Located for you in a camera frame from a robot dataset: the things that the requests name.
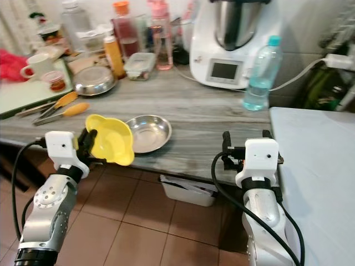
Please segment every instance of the black cable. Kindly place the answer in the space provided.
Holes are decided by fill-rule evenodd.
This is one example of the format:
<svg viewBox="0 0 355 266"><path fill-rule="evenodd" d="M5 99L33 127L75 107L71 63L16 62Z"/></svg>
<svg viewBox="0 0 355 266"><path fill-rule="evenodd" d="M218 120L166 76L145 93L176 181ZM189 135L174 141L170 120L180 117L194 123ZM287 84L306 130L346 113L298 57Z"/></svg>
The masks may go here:
<svg viewBox="0 0 355 266"><path fill-rule="evenodd" d="M26 223L26 212L27 212L27 209L31 205L32 202L33 202L33 197L28 200L28 202L26 203L26 205L24 206L24 209L22 211L22 216L21 216L22 230L23 230L24 224Z"/></svg>
<svg viewBox="0 0 355 266"><path fill-rule="evenodd" d="M295 263L296 266L303 266L301 263L298 261L298 258L294 254L294 252L291 250L291 248L285 243L285 241L282 240L282 238L274 231L271 229L270 226L268 226L262 219L260 219L258 216L256 216L251 210L246 208L244 205L242 205L240 202L238 202L236 199L234 199L231 195L229 195L223 188L222 186L218 183L217 178L216 178L216 163L218 159L223 156L223 155L229 155L227 152L220 152L215 156L212 162L211 166L211 175L212 175L212 180L213 183L215 184L216 188L218 191L225 196L228 200L230 200L237 208L241 209L243 212L245 212L247 215L249 215L251 218L253 218L258 224L260 224L270 235L274 237L276 241L285 249L285 251L290 255L292 258L293 262Z"/></svg>
<svg viewBox="0 0 355 266"><path fill-rule="evenodd" d="M17 236L18 240L21 239L21 232L20 232L20 228L18 226L17 210L16 210L15 180L16 180L16 173L17 173L17 163L18 163L18 159L21 157L22 153L24 153L24 151L26 149L28 149L30 146L35 145L37 143L38 143L37 141L33 141L20 149L20 151L18 152L18 154L16 156L15 163L13 165L13 170L12 170L12 178L11 178L12 214L13 214L13 221L14 221L14 225L15 225L16 236Z"/></svg>
<svg viewBox="0 0 355 266"><path fill-rule="evenodd" d="M300 228L298 227L298 224L295 222L295 220L291 217L291 215L285 210L284 206L282 205L281 202L278 203L281 208L283 209L283 211L285 212L285 215L287 217L287 219L292 223L293 227L295 228L298 238L300 240L300 247L301 247L301 260L300 260L300 264L304 265L305 264L305 241L303 239L303 235L302 232L300 230Z"/></svg>

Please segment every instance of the pink cloth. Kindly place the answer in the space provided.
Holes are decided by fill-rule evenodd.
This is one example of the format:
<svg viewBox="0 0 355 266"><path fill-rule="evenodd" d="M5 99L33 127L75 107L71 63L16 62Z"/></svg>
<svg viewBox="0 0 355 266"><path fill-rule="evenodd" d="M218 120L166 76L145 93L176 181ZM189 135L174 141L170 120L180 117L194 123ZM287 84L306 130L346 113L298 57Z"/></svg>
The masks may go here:
<svg viewBox="0 0 355 266"><path fill-rule="evenodd" d="M0 49L0 80L26 81L27 79L20 74L20 70L27 65L26 60L26 57L19 57Z"/></svg>

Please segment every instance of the tile floor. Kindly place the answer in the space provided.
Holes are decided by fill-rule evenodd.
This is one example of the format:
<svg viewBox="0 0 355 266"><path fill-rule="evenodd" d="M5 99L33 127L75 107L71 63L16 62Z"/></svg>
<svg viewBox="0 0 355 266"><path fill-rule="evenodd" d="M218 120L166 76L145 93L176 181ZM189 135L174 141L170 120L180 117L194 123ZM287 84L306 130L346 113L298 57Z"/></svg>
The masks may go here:
<svg viewBox="0 0 355 266"><path fill-rule="evenodd" d="M49 160L36 162L44 174ZM98 166L79 184L58 266L248 266L246 255L217 248L223 201L212 207L167 198L157 174ZM18 212L33 191L17 193ZM18 241L10 186L0 184L0 266L13 266Z"/></svg>

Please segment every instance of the metal bowl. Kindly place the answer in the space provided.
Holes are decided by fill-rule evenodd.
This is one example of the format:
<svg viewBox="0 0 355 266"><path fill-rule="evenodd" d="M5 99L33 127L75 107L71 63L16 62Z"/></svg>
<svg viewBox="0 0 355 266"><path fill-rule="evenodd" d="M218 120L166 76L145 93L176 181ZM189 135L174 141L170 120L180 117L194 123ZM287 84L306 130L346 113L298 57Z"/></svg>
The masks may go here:
<svg viewBox="0 0 355 266"><path fill-rule="evenodd" d="M133 134L136 154L155 151L163 147L171 136L170 123L157 115L141 115L126 122Z"/></svg>
<svg viewBox="0 0 355 266"><path fill-rule="evenodd" d="M116 85L112 72L104 66L90 66L74 77L75 92L78 95L94 96L109 91Z"/></svg>

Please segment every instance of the blue bottle cap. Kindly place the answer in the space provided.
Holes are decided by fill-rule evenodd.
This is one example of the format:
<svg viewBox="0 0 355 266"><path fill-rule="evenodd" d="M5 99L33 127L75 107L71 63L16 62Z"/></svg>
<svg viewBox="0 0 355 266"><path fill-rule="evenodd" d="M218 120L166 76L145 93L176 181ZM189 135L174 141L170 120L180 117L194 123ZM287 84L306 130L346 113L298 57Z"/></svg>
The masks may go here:
<svg viewBox="0 0 355 266"><path fill-rule="evenodd" d="M281 37L280 36L270 36L269 40L268 40L268 44L270 46L279 46L281 42Z"/></svg>

